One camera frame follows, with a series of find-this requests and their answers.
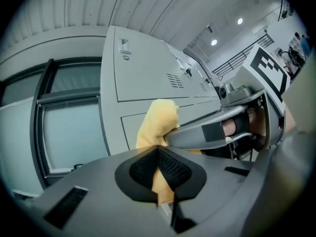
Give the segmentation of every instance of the railing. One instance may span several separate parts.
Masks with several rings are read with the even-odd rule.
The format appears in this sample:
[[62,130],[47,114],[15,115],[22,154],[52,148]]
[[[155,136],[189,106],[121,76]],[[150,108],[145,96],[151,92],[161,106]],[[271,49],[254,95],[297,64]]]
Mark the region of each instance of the railing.
[[213,70],[212,72],[218,76],[220,80],[223,79],[223,76],[229,73],[230,71],[237,69],[247,58],[248,54],[251,52],[253,46],[255,43],[258,43],[263,48],[266,48],[267,46],[271,45],[273,43],[273,39],[268,35],[265,34],[261,38],[259,38],[257,41],[255,41],[250,46],[246,47],[243,51],[235,55],[233,58],[225,62],[223,65],[219,66],[217,69]]

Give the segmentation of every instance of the door handle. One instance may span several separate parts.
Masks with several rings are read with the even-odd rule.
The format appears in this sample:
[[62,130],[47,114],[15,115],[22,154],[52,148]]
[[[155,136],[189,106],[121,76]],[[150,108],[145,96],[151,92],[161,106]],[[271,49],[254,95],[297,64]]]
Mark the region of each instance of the door handle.
[[118,52],[132,54],[131,51],[129,51],[129,41],[127,39],[118,39]]

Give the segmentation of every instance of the cabinet door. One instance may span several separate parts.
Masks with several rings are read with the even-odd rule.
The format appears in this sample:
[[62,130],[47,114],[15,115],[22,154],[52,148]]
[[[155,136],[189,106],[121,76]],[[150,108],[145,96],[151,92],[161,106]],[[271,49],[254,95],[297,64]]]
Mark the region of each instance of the cabinet door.
[[149,35],[115,27],[114,69],[119,102],[192,96],[166,44]]

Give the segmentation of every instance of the yellow cloth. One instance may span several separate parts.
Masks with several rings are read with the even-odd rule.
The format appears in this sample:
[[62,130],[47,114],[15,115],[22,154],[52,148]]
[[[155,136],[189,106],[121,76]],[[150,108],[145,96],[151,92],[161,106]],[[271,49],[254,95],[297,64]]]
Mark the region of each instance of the yellow cloth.
[[[153,145],[167,146],[164,135],[179,127],[178,109],[179,107],[172,100],[154,100],[138,131],[136,148]],[[172,202],[174,199],[174,192],[159,169],[154,175],[152,191],[158,194],[158,204]]]

